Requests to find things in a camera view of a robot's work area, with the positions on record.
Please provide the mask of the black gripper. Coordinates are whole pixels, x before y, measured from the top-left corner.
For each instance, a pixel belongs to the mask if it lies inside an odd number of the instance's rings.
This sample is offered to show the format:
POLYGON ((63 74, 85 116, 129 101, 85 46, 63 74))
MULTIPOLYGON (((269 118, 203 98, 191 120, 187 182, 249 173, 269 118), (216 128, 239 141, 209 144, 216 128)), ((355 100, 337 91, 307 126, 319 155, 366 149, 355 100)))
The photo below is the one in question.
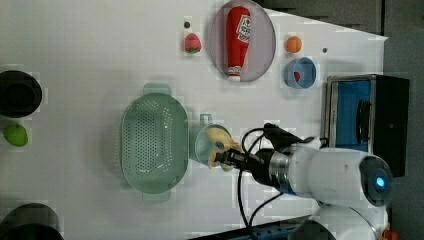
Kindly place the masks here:
POLYGON ((260 184, 271 186, 270 160, 274 151, 272 149, 260 149, 255 154, 241 153, 230 149, 218 152, 214 161, 218 162, 223 170, 244 169, 252 174, 253 178, 260 184))

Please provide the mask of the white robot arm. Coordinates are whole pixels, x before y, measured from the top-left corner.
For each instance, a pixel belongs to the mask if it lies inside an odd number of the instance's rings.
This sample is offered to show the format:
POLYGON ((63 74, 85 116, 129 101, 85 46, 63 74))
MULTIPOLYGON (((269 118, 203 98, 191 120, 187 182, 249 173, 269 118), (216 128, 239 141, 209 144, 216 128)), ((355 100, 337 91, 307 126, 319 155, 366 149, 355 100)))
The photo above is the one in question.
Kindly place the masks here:
POLYGON ((213 159, 283 194, 319 204, 287 240, 379 240, 388 225, 393 176, 388 164, 371 153, 323 148, 312 137, 254 154, 228 149, 213 159))

